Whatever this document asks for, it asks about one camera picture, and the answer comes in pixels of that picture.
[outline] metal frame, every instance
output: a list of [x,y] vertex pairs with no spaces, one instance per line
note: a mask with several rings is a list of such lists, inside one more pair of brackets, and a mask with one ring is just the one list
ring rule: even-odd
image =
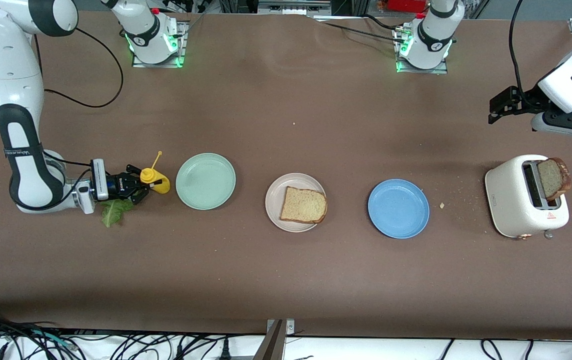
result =
[[482,13],[484,12],[484,10],[486,9],[488,3],[490,3],[490,0],[481,0],[481,2],[479,3],[479,6],[475,10],[475,12],[473,12],[473,14],[470,16],[470,18],[471,19],[479,19],[480,16],[482,15]]
[[286,342],[288,320],[273,320],[272,324],[268,325],[268,327],[268,333],[266,333],[266,337],[263,338],[252,360],[282,360],[284,357],[284,344]]

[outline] white toaster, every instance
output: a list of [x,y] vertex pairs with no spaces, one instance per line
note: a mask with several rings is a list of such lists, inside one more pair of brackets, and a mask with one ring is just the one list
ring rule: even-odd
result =
[[566,197],[547,201],[537,163],[542,155],[514,157],[485,175],[485,189],[494,227],[510,238],[527,238],[538,233],[552,237],[550,231],[568,223]]

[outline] black cable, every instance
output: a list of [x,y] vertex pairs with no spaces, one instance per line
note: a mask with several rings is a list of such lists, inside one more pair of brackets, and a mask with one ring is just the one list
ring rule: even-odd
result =
[[44,91],[50,92],[51,94],[57,94],[57,95],[62,96],[62,97],[66,98],[66,99],[68,99],[68,100],[70,100],[76,104],[83,105],[84,107],[87,107],[87,108],[98,109],[98,108],[107,107],[108,105],[112,104],[113,101],[115,101],[117,99],[117,97],[122,93],[122,89],[124,88],[124,70],[122,69],[122,65],[120,64],[119,60],[117,60],[117,56],[115,56],[115,54],[113,54],[113,51],[110,50],[110,48],[108,48],[108,46],[106,46],[105,43],[101,42],[100,39],[94,37],[93,35],[89,34],[88,32],[85,32],[84,30],[80,29],[79,27],[76,27],[75,30],[77,30],[81,34],[84,34],[85,36],[87,36],[90,39],[93,39],[94,41],[99,43],[101,46],[103,46],[104,49],[106,49],[106,51],[108,51],[108,53],[112,56],[113,60],[115,60],[115,64],[117,64],[117,68],[119,68],[119,89],[115,93],[115,96],[112,97],[112,99],[108,100],[108,102],[101,104],[101,105],[90,105],[90,104],[87,104],[85,102],[81,102],[79,100],[76,100],[75,98],[72,98],[71,96],[68,96],[64,93],[61,93],[61,92],[59,92],[57,90],[53,90],[53,89],[44,89]]
[[92,166],[91,163],[88,164],[84,164],[84,162],[76,162],[76,161],[68,161],[68,160],[64,160],[64,159],[60,159],[59,157],[55,157],[53,155],[51,155],[50,153],[44,151],[44,155],[46,155],[47,157],[53,159],[53,160],[57,160],[58,162],[62,162],[65,164],[71,164],[72,166],[81,166],[81,167],[90,167]]
[[455,342],[455,339],[450,339],[450,341],[448,342],[448,345],[446,345],[446,348],[444,349],[444,352],[441,354],[441,357],[439,358],[439,360],[446,359],[446,355],[448,354],[448,351],[451,350],[451,347],[453,346],[454,342]]
[[528,340],[530,343],[528,344],[528,349],[526,349],[526,355],[524,355],[524,360],[528,360],[529,356],[531,356],[531,351],[533,350],[533,345],[535,345],[534,339]]
[[39,337],[37,337],[36,335],[32,334],[32,333],[27,333],[25,332],[23,329],[20,330],[21,326],[26,326],[26,324],[22,324],[22,323],[14,323],[12,321],[9,321],[7,319],[2,319],[0,318],[0,330],[10,330],[11,334],[17,334],[17,335],[21,335],[23,337],[27,337],[28,339],[30,339],[30,341],[32,341],[33,343],[35,343],[39,348],[41,348],[42,350],[44,350],[46,352],[46,358],[48,358],[48,360],[57,360],[57,358],[55,358],[55,356],[48,351],[47,347],[44,346],[43,342],[40,342]]
[[386,25],[386,23],[381,22],[379,19],[377,19],[372,14],[365,13],[361,16],[361,18],[369,18],[370,20],[374,21],[377,25],[379,25],[380,27],[382,27],[384,29],[395,30],[395,26]]
[[66,339],[66,340],[70,340],[70,339],[80,339],[80,340],[82,340],[82,341],[84,341],[84,342],[98,342],[98,341],[100,341],[100,340],[106,340],[106,339],[108,339],[108,338],[110,338],[110,337],[119,337],[119,335],[111,334],[111,335],[106,335],[106,336],[103,336],[103,337],[97,337],[96,339],[87,339],[87,338],[85,338],[85,337],[81,337],[81,336],[78,336],[78,335],[71,335],[71,336],[66,336],[66,337],[64,337],[64,339]]
[[67,342],[70,342],[71,344],[73,344],[76,348],[77,348],[77,352],[79,353],[79,355],[81,355],[82,360],[87,360],[86,355],[84,354],[84,352],[81,350],[81,347],[73,340],[71,339],[65,339]]
[[59,199],[57,202],[53,203],[53,205],[48,205],[48,206],[28,206],[28,205],[22,205],[20,203],[16,203],[18,207],[21,207],[23,209],[26,210],[31,210],[33,212],[41,212],[43,210],[48,210],[48,209],[53,209],[54,207],[57,207],[57,205],[60,205],[61,203],[63,203],[66,199],[68,199],[69,196],[71,196],[71,194],[73,194],[73,191],[75,191],[75,187],[82,181],[82,178],[84,177],[84,175],[86,175],[88,172],[90,171],[90,169],[86,169],[84,170],[84,172],[77,178],[77,180],[75,180],[75,182],[71,185],[70,190],[64,195],[64,197],[62,197],[61,199]]
[[[486,342],[489,342],[490,345],[492,346],[492,348],[494,349],[494,351],[497,353],[497,358],[492,357],[492,356],[488,353],[488,351],[486,351],[486,347],[485,347],[485,343],[486,343]],[[502,359],[502,354],[499,353],[499,350],[497,350],[497,346],[495,346],[495,343],[493,342],[493,340],[491,340],[491,339],[483,339],[483,340],[480,342],[480,346],[482,347],[482,351],[484,352],[484,354],[485,354],[488,358],[490,358],[491,360],[503,360],[503,359]]]
[[224,339],[224,346],[221,349],[221,355],[219,356],[219,360],[231,360],[231,348],[229,347],[229,338]]
[[528,99],[526,98],[526,94],[524,94],[524,88],[522,88],[522,78],[520,77],[520,67],[517,64],[517,57],[515,57],[515,48],[513,46],[513,33],[515,30],[515,20],[517,19],[517,13],[520,11],[520,7],[522,6],[522,2],[524,0],[517,0],[517,5],[515,5],[515,11],[512,13],[512,18],[510,19],[510,28],[508,28],[508,51],[510,52],[510,61],[512,61],[512,67],[515,70],[515,80],[517,80],[517,91],[519,91],[519,96],[521,96],[521,100],[530,105],[533,108],[537,108],[537,106],[533,105]]
[[137,342],[141,341],[142,339],[144,339],[145,337],[147,337],[148,335],[141,335],[139,339],[135,339],[135,337],[137,337],[137,335],[129,335],[126,337],[126,340],[124,342],[122,342],[119,346],[117,346],[117,348],[115,349],[115,351],[113,351],[112,355],[110,356],[109,360],[116,360],[116,359],[120,359],[124,353],[126,353],[126,350],[128,350],[129,347],[132,347],[133,345],[137,344]]
[[141,349],[139,349],[138,352],[136,352],[135,354],[133,354],[132,356],[130,356],[128,358],[128,360],[134,360],[135,358],[137,358],[137,356],[139,356],[140,354],[146,353],[146,351],[148,351],[149,347],[151,346],[155,346],[157,344],[162,344],[162,342],[170,342],[172,339],[176,338],[177,335],[174,335],[172,337],[168,337],[168,335],[161,335],[160,337],[154,339],[151,342],[148,342],[144,347],[142,347]]
[[37,40],[37,34],[33,35],[35,39],[35,50],[37,51],[37,64],[39,64],[39,73],[43,75],[44,69],[42,69],[42,52],[40,52],[40,42]]
[[334,28],[339,28],[339,29],[343,29],[343,30],[348,30],[349,32],[355,32],[358,34],[364,34],[364,35],[368,35],[369,37],[375,37],[375,38],[380,38],[380,39],[385,39],[385,40],[389,40],[392,41],[394,43],[403,43],[404,40],[402,39],[398,39],[398,38],[391,38],[388,36],[382,36],[382,35],[378,35],[378,34],[373,34],[371,32],[366,32],[366,31],[362,31],[362,30],[357,30],[357,29],[352,29],[350,27],[345,27],[345,26],[341,26],[341,25],[336,25],[335,23],[329,23],[327,21],[323,22],[324,24],[328,25],[329,27],[334,27]]
[[200,360],[204,360],[206,358],[206,355],[208,355],[208,353],[210,353],[211,350],[213,350],[213,348],[215,348],[216,345],[217,341],[213,342],[213,344],[208,348],[208,350],[206,350],[206,352],[201,356]]
[[203,340],[206,340],[206,342],[204,342],[204,343],[202,343],[202,344],[199,344],[199,345],[195,346],[195,347],[192,348],[192,349],[188,349],[188,348],[185,349],[182,356],[187,356],[188,354],[192,353],[193,351],[196,351],[196,350],[199,349],[200,347],[207,346],[208,344],[210,344],[210,343],[212,343],[212,342],[219,342],[220,340],[224,340],[225,338],[244,337],[245,335],[247,335],[247,333],[236,333],[235,335],[224,335],[224,336],[222,336],[222,337],[218,337],[218,338],[215,338],[215,339],[208,339],[208,338],[206,338],[206,339],[203,339]]
[[141,354],[148,353],[149,351],[154,351],[155,354],[157,355],[157,360],[160,360],[160,352],[156,348],[149,348],[148,350],[142,351]]

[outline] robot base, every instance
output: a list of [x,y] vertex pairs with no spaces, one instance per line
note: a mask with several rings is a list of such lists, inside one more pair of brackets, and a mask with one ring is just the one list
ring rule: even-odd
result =
[[175,43],[177,45],[177,51],[170,55],[167,60],[157,63],[149,64],[140,60],[131,48],[132,56],[132,66],[133,68],[164,68],[164,69],[176,69],[184,67],[184,57],[186,56],[186,45],[188,43],[188,21],[177,21],[176,31],[172,31],[174,34],[179,35],[178,38],[170,40],[170,43]]
[[404,23],[403,27],[398,27],[392,30],[393,39],[402,39],[405,42],[395,43],[395,59],[396,68],[398,73],[418,73],[418,74],[447,74],[448,68],[446,67],[446,59],[441,60],[439,65],[430,69],[416,68],[412,66],[407,59],[400,56],[400,51],[407,45],[408,36],[410,35],[409,29],[411,29],[412,24],[410,22]]

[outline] toast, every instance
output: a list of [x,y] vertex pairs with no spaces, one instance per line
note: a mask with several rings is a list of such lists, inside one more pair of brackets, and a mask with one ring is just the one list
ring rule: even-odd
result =
[[327,209],[327,198],[323,193],[287,186],[279,219],[301,224],[319,224],[324,220]]
[[551,157],[537,164],[539,179],[547,201],[553,201],[571,189],[568,167],[558,157]]

